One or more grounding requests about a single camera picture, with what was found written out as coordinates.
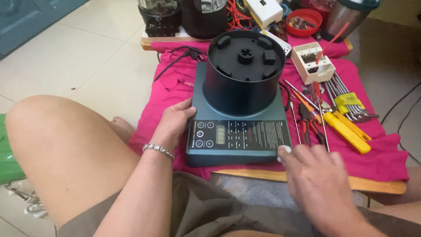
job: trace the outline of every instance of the pliers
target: pliers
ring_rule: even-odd
[[[310,141],[310,134],[309,134],[309,130],[311,130],[311,132],[313,132],[314,135],[316,135],[317,140],[319,140],[319,144],[324,145],[325,148],[327,149],[328,147],[326,145],[325,136],[317,128],[317,126],[318,126],[317,119],[315,119],[311,116],[310,111],[307,109],[307,107],[303,103],[300,104],[299,112],[301,114],[301,119],[298,120],[297,122],[302,127],[302,134],[301,135],[303,137],[304,143],[308,147],[312,146],[312,143]]]

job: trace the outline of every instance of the foot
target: foot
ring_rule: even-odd
[[[118,116],[112,118],[111,122],[121,128],[121,132],[124,134],[119,134],[119,136],[123,141],[125,141],[125,143],[127,143],[126,141],[128,141],[129,138],[136,131],[136,129],[132,127],[126,120]]]

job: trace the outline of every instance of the digital display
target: digital display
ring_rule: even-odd
[[[216,143],[225,144],[225,127],[223,125],[216,125]]]

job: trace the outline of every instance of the door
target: door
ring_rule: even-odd
[[[88,0],[0,0],[0,60]]]

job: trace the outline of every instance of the silver bracelet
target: silver bracelet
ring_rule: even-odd
[[[168,149],[166,149],[166,148],[164,148],[164,147],[162,147],[160,145],[155,145],[155,144],[152,144],[152,143],[148,143],[148,144],[145,144],[143,146],[142,151],[145,151],[146,149],[155,149],[155,150],[160,151],[160,152],[164,153],[165,155],[169,156],[171,158],[171,160],[174,160],[175,159],[175,156],[174,156],[174,154],[173,154],[172,151],[170,151],[170,150],[168,150]]]

